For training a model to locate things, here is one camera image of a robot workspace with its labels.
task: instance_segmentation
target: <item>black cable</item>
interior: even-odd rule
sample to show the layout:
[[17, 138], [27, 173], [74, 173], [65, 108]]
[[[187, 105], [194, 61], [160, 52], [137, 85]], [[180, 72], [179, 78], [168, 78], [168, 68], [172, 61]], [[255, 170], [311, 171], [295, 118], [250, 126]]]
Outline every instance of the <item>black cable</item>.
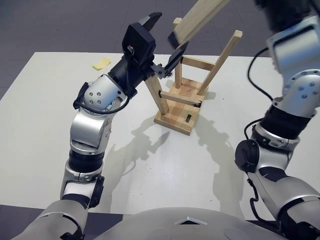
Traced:
[[248, 135], [247, 135], [247, 129], [248, 129], [252, 124], [255, 124], [255, 123], [257, 123], [257, 122], [260, 122], [262, 119], [263, 119], [263, 118], [259, 118], [259, 119], [257, 119], [257, 120], [254, 120], [254, 121], [250, 122], [247, 126], [245, 126], [243, 132], [244, 132], [244, 136], [245, 136], [245, 138], [246, 138], [247, 140], [249, 139], [249, 137], [248, 137]]
[[313, 9], [316, 11], [318, 16], [320, 17], [320, 9], [318, 8], [317, 4], [315, 3], [314, 0], [309, 0], [310, 5], [313, 7]]
[[129, 81], [129, 65], [127, 67], [127, 71], [126, 71], [126, 89], [127, 89], [127, 96], [126, 96], [126, 101], [125, 103], [118, 107], [117, 109], [115, 110], [112, 110], [112, 111], [98, 111], [98, 110], [95, 110], [95, 109], [92, 109], [91, 107], [87, 106], [87, 105], [84, 105], [83, 103], [81, 102], [78, 102], [76, 101], [75, 103], [79, 106], [79, 107], [82, 107], [92, 113], [95, 113], [95, 114], [101, 114], [101, 115], [106, 115], [106, 114], [115, 114], [119, 111], [121, 111], [122, 109], [124, 109], [130, 102], [130, 98], [131, 98], [131, 91], [132, 91], [132, 88], [131, 88], [131, 85], [130, 85], [130, 81]]
[[266, 52], [268, 50], [268, 48], [264, 48], [261, 51], [259, 51], [252, 59], [248, 71], [247, 71], [247, 78], [249, 80], [249, 82], [252, 84], [252, 86], [254, 86], [257, 90], [259, 90], [261, 93], [263, 93], [264, 95], [266, 95], [272, 102], [273, 98], [272, 96], [270, 96], [266, 91], [264, 91], [262, 88], [258, 87], [250, 78], [250, 71], [251, 71], [251, 67], [254, 64], [255, 60], [257, 59], [257, 57], [259, 57], [261, 54], [263, 54], [264, 52]]
[[258, 195], [258, 191], [256, 189], [256, 186], [254, 185], [254, 183], [248, 179], [247, 182], [250, 184], [250, 186], [253, 188], [253, 191], [254, 191], [254, 197], [250, 198], [250, 206], [251, 206], [251, 210], [253, 212], [253, 215], [255, 216], [255, 218], [263, 223], [263, 224], [266, 224], [272, 228], [275, 228], [277, 230], [279, 230], [279, 227], [277, 224], [274, 224], [274, 223], [271, 223], [271, 222], [268, 222], [267, 220], [264, 220], [263, 218], [259, 217], [258, 213], [257, 213], [257, 210], [256, 210], [256, 207], [255, 207], [255, 202], [258, 202], [259, 201], [259, 195]]

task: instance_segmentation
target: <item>white table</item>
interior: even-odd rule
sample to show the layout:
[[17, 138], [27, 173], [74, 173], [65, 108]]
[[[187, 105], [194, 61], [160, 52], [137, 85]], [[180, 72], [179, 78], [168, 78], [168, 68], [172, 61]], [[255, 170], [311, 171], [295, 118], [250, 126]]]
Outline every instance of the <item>white table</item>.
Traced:
[[[72, 103], [84, 82], [107, 73], [119, 53], [37, 52], [0, 101], [0, 204], [46, 208], [59, 199], [69, 131], [77, 113]], [[112, 63], [101, 71], [91, 65]], [[157, 55], [165, 64], [168, 55]], [[215, 62], [216, 56], [196, 56]], [[153, 123], [156, 104], [145, 84], [117, 113], [104, 158], [106, 177], [100, 205], [93, 212], [135, 214], [160, 207], [196, 207], [254, 220], [253, 190], [234, 164], [244, 126], [264, 115], [269, 100], [247, 81], [251, 57], [229, 57], [209, 86], [191, 136]], [[183, 75], [202, 81], [207, 72], [183, 67]], [[282, 78], [270, 58], [258, 58], [252, 79], [279, 96]], [[174, 77], [162, 79], [169, 90]], [[300, 135], [287, 173], [320, 191], [320, 116]], [[261, 217], [271, 220], [259, 202]]]

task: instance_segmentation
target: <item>wooden plank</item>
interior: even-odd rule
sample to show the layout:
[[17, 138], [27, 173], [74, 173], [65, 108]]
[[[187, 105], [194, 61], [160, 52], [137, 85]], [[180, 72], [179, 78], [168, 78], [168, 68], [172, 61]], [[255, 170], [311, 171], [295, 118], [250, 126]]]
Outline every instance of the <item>wooden plank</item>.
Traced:
[[174, 19], [174, 21], [173, 21], [172, 28], [175, 29], [176, 26], [177, 26], [179, 23], [181, 23], [181, 20], [182, 20], [181, 17], [176, 17], [176, 18]]
[[177, 48], [189, 41], [229, 0], [198, 0], [169, 36], [171, 45]]
[[230, 53], [233, 51], [233, 49], [236, 47], [239, 40], [242, 38], [242, 31], [235, 30], [234, 34], [230, 38], [229, 42], [223, 49], [221, 55], [219, 56], [218, 60], [215, 62], [214, 68], [209, 72], [209, 74], [206, 76], [205, 80], [203, 81], [199, 91], [198, 95], [205, 95], [206, 94], [206, 88], [212, 81], [212, 79], [216, 76], [219, 69], [222, 67], [222, 65], [225, 63], [227, 58], [229, 57]]
[[215, 64], [212, 62], [200, 60], [200, 59], [190, 57], [190, 56], [183, 56], [182, 57], [182, 64], [196, 67], [199, 69], [208, 70], [208, 71], [211, 71], [215, 66]]
[[149, 77], [144, 81], [146, 86], [148, 87], [155, 104], [159, 108], [159, 112], [161, 114], [166, 114], [169, 111], [169, 106], [167, 100], [164, 98], [160, 98], [159, 91], [162, 91], [159, 79], [156, 75]]
[[182, 64], [179, 62], [174, 68], [174, 86], [179, 89], [182, 83]]
[[192, 99], [187, 96], [181, 96], [181, 95], [177, 95], [177, 94], [167, 92], [167, 91], [161, 91], [161, 92], [159, 92], [159, 94], [160, 94], [161, 98], [163, 98], [163, 99], [171, 100], [171, 101], [182, 103], [182, 104], [187, 104], [190, 106], [194, 106], [196, 108], [201, 107], [202, 101], [197, 100], [197, 99]]
[[[197, 95], [200, 86], [200, 82], [182, 78], [181, 87], [176, 88], [173, 85], [170, 93], [203, 102], [205, 96]], [[180, 133], [190, 135], [198, 118], [200, 108], [171, 100], [168, 100], [167, 103], [169, 105], [169, 112], [163, 115], [158, 111], [154, 117], [154, 122]]]

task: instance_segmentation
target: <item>wooden dowel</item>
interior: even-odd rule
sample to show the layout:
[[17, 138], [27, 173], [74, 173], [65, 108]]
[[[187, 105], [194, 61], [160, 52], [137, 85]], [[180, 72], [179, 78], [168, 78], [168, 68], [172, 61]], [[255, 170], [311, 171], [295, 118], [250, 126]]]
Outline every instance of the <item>wooden dowel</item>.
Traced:
[[183, 56], [182, 64], [211, 71], [215, 64], [209, 61], [200, 60], [190, 56]]
[[165, 115], [169, 111], [169, 106], [167, 100], [164, 98], [160, 98], [159, 91], [162, 91], [159, 79], [156, 75], [149, 77], [147, 80], [144, 81], [147, 88], [149, 89], [155, 104], [159, 108], [161, 114]]
[[199, 88], [198, 95], [204, 95], [206, 92], [206, 88], [212, 81], [212, 79], [216, 76], [219, 69], [222, 67], [224, 62], [227, 60], [228, 56], [232, 52], [232, 50], [236, 47], [238, 41], [241, 39], [243, 32], [239, 30], [235, 30], [234, 34], [230, 38], [229, 42], [223, 49], [221, 55], [219, 56], [218, 60], [215, 62], [214, 68], [209, 72], [206, 76], [205, 80], [203, 81], [201, 87]]
[[167, 92], [167, 91], [160, 91], [159, 95], [161, 96], [162, 99], [167, 99], [167, 100], [171, 100], [174, 102], [190, 105], [190, 106], [193, 106], [196, 108], [200, 108], [201, 103], [202, 103], [202, 101], [200, 101], [200, 100], [192, 99], [187, 96], [180, 96], [180, 95], [177, 95], [177, 94], [174, 94], [171, 92]]
[[179, 89], [182, 84], [182, 64], [179, 62], [174, 69], [174, 86]]

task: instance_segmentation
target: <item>gray floor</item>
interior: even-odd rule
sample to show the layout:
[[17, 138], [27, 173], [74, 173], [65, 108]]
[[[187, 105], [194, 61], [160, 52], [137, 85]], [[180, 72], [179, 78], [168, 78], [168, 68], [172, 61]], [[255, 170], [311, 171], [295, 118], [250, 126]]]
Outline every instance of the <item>gray floor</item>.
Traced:
[[[120, 53], [130, 23], [162, 12], [152, 34], [155, 53], [172, 52], [167, 37], [175, 17], [183, 17], [196, 0], [0, 0], [0, 99], [34, 52]], [[234, 30], [243, 38], [231, 55], [253, 56], [271, 35], [254, 0], [231, 0], [190, 42], [187, 54], [219, 55]], [[19, 234], [40, 209], [0, 205], [2, 240]], [[87, 239], [122, 219], [91, 214]]]

